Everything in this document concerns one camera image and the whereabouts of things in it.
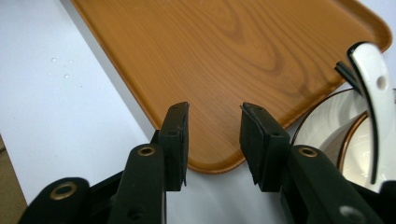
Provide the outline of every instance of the white table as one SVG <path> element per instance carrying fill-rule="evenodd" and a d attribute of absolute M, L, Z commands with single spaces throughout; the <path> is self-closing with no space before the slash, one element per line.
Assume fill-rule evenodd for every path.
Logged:
<path fill-rule="evenodd" d="M 395 1 L 362 2 L 396 34 Z M 396 86 L 396 47 L 384 56 Z M 0 133 L 28 203 L 62 177 L 115 174 L 153 132 L 68 1 L 0 1 Z M 187 178 L 167 194 L 169 223 L 285 222 L 279 195 L 253 186 L 245 163 Z"/>

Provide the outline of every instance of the wooden tray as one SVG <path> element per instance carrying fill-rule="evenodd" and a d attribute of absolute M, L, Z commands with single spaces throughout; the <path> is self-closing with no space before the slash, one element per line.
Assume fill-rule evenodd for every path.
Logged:
<path fill-rule="evenodd" d="M 73 0 L 156 128 L 170 105 L 190 107 L 189 167 L 220 174 L 244 161 L 243 102 L 288 127 L 343 79 L 355 42 L 391 42 L 354 0 Z"/>

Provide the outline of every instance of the white surface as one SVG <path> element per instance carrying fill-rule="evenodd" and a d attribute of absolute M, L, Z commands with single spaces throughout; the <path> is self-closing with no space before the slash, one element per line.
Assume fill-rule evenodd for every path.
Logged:
<path fill-rule="evenodd" d="M 114 175 L 147 143 L 59 1 L 1 1 L 0 36 L 0 132 L 28 203 L 65 176 Z"/>
<path fill-rule="evenodd" d="M 395 33 L 395 1 L 363 3 Z M 88 47 L 58 1 L 2 0 L 0 19 L 0 133 L 27 202 L 64 176 L 94 184 L 122 169 L 150 127 L 120 80 L 104 72 L 113 69 L 106 57 Z M 384 56 L 396 74 L 395 47 Z M 260 193 L 245 164 L 187 178 L 186 188 L 167 194 L 169 223 L 285 221 L 278 194 Z"/>

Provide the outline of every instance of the metal grommet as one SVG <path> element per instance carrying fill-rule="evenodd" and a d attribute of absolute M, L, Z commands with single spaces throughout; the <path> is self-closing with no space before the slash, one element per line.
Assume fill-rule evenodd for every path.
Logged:
<path fill-rule="evenodd" d="M 139 156 L 151 156 L 154 153 L 155 153 L 154 147 L 143 147 L 137 151 L 137 154 Z"/>
<path fill-rule="evenodd" d="M 52 200 L 62 200 L 70 197 L 77 191 L 77 185 L 71 181 L 64 182 L 52 190 L 49 197 Z"/>
<path fill-rule="evenodd" d="M 315 150 L 309 147 L 300 147 L 298 149 L 298 152 L 300 152 L 300 154 L 306 157 L 316 157 L 318 155 L 318 153 Z"/>

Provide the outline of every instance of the wood grain pattern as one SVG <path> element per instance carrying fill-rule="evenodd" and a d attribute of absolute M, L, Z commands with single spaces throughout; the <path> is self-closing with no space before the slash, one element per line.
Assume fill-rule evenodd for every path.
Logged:
<path fill-rule="evenodd" d="M 220 174 L 244 161 L 243 102 L 288 127 L 342 82 L 355 42 L 385 50 L 389 28 L 353 0 L 73 0 L 152 124 L 188 101 L 189 167 Z"/>

